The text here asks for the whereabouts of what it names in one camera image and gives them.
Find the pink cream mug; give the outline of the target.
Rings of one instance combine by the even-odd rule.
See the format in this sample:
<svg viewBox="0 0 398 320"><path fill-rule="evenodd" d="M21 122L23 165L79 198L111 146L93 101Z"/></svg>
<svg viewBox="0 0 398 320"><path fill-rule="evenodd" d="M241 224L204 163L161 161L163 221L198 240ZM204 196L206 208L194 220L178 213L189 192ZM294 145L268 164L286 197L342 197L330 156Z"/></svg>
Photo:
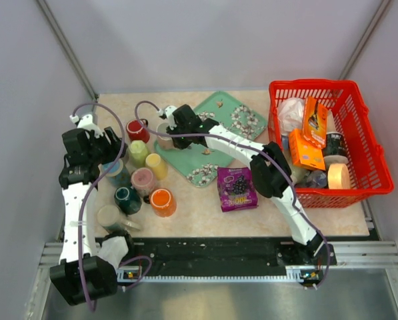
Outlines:
<svg viewBox="0 0 398 320"><path fill-rule="evenodd" d="M157 142L162 150L172 150L175 148L172 138L166 137L168 127L169 124L167 122L163 122L156 128L156 131L161 134L157 136Z"/></svg>

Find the pink floral mug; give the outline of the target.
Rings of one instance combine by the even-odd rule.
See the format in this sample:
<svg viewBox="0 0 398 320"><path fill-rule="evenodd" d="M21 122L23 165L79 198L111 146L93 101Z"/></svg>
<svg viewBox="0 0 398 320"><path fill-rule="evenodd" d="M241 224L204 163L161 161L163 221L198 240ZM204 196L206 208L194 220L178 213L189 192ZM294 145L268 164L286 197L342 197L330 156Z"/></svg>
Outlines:
<svg viewBox="0 0 398 320"><path fill-rule="evenodd" d="M131 184L140 197L146 197L159 188L159 182L152 170L139 168L131 174Z"/></svg>

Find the orange mug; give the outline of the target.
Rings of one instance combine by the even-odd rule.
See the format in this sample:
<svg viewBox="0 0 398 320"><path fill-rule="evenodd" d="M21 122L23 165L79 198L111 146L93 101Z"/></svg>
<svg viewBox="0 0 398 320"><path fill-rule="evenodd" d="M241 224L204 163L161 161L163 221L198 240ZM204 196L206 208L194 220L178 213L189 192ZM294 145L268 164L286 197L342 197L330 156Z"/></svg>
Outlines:
<svg viewBox="0 0 398 320"><path fill-rule="evenodd" d="M170 217L177 209L177 202L172 192L165 188L154 190L149 197L149 202L158 217Z"/></svg>

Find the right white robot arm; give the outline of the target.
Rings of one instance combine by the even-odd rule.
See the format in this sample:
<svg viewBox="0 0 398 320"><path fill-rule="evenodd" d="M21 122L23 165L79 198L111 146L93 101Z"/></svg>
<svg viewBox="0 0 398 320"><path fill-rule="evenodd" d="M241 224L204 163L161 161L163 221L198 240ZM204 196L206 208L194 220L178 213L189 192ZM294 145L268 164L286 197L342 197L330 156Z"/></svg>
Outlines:
<svg viewBox="0 0 398 320"><path fill-rule="evenodd" d="M307 217L291 180L287 160L276 143L256 143L234 134L213 119L202 120L188 105L168 106L159 112L169 121L167 133L178 149L198 144L223 152L246 165L252 175L255 190L270 199L284 215L293 241L298 244L298 259L313 263L322 248L330 254L327 239Z"/></svg>

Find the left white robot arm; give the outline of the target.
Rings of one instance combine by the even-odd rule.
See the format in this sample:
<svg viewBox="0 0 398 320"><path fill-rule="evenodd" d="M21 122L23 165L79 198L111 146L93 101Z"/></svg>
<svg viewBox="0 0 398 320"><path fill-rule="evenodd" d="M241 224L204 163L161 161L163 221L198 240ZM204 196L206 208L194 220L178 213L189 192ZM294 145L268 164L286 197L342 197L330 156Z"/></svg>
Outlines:
<svg viewBox="0 0 398 320"><path fill-rule="evenodd" d="M102 133L76 128L62 135L66 154L59 184L65 202L63 249L50 280L70 305L94 307L102 297L117 292L116 270L136 258L136 248L125 230L113 231L100 244L95 240L94 205L102 164L124 156L126 144L111 127Z"/></svg>

